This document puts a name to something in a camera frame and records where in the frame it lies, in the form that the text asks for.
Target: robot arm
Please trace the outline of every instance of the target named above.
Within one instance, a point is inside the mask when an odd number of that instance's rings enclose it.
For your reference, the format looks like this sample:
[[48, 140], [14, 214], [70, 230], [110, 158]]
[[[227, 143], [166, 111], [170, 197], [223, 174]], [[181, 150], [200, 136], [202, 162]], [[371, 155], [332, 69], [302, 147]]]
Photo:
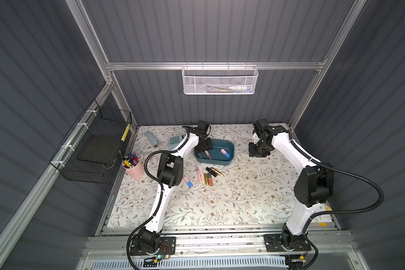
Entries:
[[137, 236], [146, 252], [153, 253], [160, 246], [160, 234], [164, 223], [165, 211], [171, 195], [183, 178], [183, 159], [192, 149], [198, 152], [213, 149], [211, 139], [207, 138], [209, 127], [209, 124], [204, 121], [199, 121], [198, 127], [183, 126], [187, 131], [187, 138], [173, 152], [163, 150], [158, 152], [162, 154], [157, 169], [157, 179], [154, 179], [159, 181], [159, 186], [157, 187], [158, 191], [149, 215], [149, 217], [153, 218], [145, 227], [139, 230]]
[[[281, 236], [282, 246], [286, 250], [293, 250], [303, 239], [303, 229], [309, 217], [333, 194], [333, 171], [320, 168], [298, 152], [291, 144], [291, 141], [294, 141], [291, 134], [284, 127], [271, 127], [267, 120], [262, 119], [254, 124], [254, 128], [254, 142], [249, 143], [249, 156], [265, 157], [270, 154], [270, 150], [277, 149], [292, 163], [299, 174], [294, 186], [296, 205], [284, 224]], [[295, 144], [308, 154], [301, 146]]]

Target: gray ribbed panel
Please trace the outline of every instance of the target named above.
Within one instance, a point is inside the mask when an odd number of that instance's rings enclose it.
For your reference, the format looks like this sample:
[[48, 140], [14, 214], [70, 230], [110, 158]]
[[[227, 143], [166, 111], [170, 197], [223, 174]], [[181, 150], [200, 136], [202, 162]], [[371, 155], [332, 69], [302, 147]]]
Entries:
[[[64, 1], [0, 1], [0, 233], [103, 85]], [[59, 179], [3, 269], [42, 257], [73, 269], [108, 189]]]
[[187, 95], [180, 71], [115, 71], [138, 125], [288, 122], [313, 70], [261, 70], [255, 94]]
[[351, 0], [83, 0], [110, 62], [320, 61]]
[[[317, 158], [381, 186], [379, 208], [338, 218], [372, 270], [405, 269], [405, 0], [368, 0], [296, 132]], [[334, 187], [333, 209], [377, 197], [340, 175]]]

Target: table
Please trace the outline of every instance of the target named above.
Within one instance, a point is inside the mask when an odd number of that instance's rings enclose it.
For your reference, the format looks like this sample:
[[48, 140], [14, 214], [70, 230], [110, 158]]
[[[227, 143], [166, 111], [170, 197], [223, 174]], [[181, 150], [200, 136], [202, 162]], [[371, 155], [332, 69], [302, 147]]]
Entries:
[[[293, 187], [298, 178], [292, 164], [279, 151], [269, 157], [250, 158], [248, 143], [252, 138], [252, 124], [211, 125], [212, 139], [229, 140], [234, 144], [235, 156], [228, 166], [198, 163], [193, 151], [184, 159], [184, 176], [193, 183], [189, 189], [182, 181], [172, 195], [165, 213], [164, 226], [211, 226], [284, 223], [295, 205]], [[159, 143], [156, 149], [168, 150], [169, 138], [182, 134], [181, 126], [141, 126], [133, 147], [136, 154], [147, 156], [153, 152], [144, 133], [150, 131]], [[150, 159], [148, 169], [156, 175], [159, 155]], [[205, 167], [214, 167], [222, 176], [213, 178], [214, 185], [200, 183], [195, 166], [201, 174]], [[135, 227], [148, 218], [158, 183], [147, 175], [133, 179], [124, 175], [108, 227]], [[331, 222], [330, 215], [318, 216], [314, 222]]]

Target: blue plastic tray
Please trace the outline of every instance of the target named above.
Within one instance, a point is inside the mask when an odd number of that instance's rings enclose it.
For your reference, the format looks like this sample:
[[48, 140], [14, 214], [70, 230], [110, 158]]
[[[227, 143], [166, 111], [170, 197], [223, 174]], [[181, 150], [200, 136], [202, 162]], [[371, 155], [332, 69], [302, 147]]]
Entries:
[[[198, 157], [198, 153], [196, 151], [193, 152], [195, 158], [200, 163], [208, 163], [214, 165], [230, 165], [231, 161], [234, 159], [234, 144], [230, 141], [223, 140], [223, 139], [212, 139], [211, 143], [213, 145], [213, 149], [209, 150], [209, 154], [211, 155], [212, 159], [209, 159], [205, 152], [201, 152], [202, 158]], [[228, 154], [230, 154], [230, 158], [224, 156], [221, 153], [221, 149], [225, 149]]]

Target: white wire mesh basket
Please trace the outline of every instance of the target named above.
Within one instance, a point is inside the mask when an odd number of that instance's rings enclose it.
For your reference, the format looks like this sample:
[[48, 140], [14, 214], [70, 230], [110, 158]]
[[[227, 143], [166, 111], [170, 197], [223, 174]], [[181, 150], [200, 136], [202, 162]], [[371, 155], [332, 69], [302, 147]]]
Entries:
[[254, 65], [202, 65], [199, 69], [183, 66], [183, 92], [187, 95], [251, 95], [257, 85], [258, 69]]

